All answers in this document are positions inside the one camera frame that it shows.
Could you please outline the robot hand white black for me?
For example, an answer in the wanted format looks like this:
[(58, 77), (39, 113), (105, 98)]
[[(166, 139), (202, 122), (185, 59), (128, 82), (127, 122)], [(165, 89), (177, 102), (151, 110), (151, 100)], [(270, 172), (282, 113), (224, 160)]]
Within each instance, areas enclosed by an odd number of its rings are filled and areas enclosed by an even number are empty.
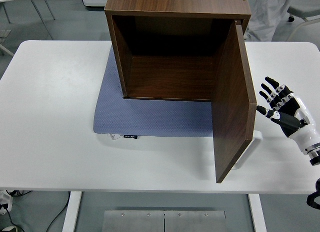
[(262, 83), (259, 94), (270, 105), (267, 109), (258, 105), (257, 111), (273, 123), (278, 124), (285, 136), (296, 142), (304, 155), (316, 159), (320, 155), (320, 134), (316, 122), (302, 99), (291, 91), (285, 84), (265, 77), (273, 89)]

